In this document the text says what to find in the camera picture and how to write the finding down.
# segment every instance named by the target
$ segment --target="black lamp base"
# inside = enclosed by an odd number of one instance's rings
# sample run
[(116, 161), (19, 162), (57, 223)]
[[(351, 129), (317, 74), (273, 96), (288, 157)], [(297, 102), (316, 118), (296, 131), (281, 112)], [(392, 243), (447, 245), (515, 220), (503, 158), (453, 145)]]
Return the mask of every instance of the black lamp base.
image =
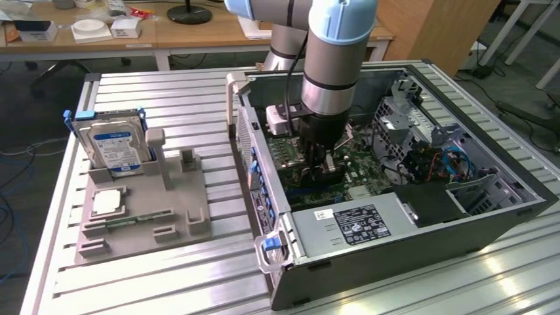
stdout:
[(195, 5), (191, 6), (191, 12), (188, 12), (187, 6), (180, 5), (167, 11), (167, 17), (180, 24), (201, 24), (212, 20), (212, 12)]

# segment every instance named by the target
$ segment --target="motherboard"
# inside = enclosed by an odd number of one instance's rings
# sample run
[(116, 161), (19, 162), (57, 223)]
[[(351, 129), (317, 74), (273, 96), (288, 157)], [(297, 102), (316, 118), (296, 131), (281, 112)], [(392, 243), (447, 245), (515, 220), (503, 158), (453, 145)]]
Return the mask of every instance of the motherboard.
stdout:
[(343, 160), (345, 164), (343, 182), (331, 186), (303, 188), (299, 181), (307, 164), (299, 137), (268, 139), (268, 149), (292, 211), (372, 197), (391, 187), (389, 178), (367, 142), (367, 137), (357, 131), (352, 131), (352, 136), (340, 141), (333, 158)]

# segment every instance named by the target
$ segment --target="blue hard drive label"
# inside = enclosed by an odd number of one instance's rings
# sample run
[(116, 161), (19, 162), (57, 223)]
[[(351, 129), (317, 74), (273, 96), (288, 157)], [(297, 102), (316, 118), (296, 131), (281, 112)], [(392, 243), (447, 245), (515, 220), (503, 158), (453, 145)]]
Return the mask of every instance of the blue hard drive label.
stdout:
[(107, 168), (119, 176), (140, 168), (140, 157), (136, 148), (131, 146), (132, 134), (129, 132), (104, 133), (93, 136), (97, 150), (101, 154)]

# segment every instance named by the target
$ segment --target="hard drive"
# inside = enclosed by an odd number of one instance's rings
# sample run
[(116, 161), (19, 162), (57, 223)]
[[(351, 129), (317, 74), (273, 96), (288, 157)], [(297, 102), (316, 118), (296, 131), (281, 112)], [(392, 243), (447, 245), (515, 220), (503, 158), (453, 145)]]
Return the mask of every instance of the hard drive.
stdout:
[(141, 163), (151, 161), (152, 153), (145, 143), (144, 111), (77, 112), (65, 123), (88, 153), (95, 169), (107, 167), (113, 177), (144, 172)]

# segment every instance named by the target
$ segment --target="red cable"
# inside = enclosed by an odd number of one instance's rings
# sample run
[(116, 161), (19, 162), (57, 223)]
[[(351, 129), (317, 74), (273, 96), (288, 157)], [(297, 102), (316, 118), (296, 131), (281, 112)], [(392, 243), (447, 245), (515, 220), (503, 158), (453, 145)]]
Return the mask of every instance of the red cable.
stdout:
[(439, 153), (436, 153), (433, 155), (433, 159), (432, 159), (432, 166), (429, 167), (429, 174), (428, 174), (428, 179), (427, 182), (432, 179), (432, 173), (435, 171), (435, 163), (436, 163), (436, 158), (437, 158)]

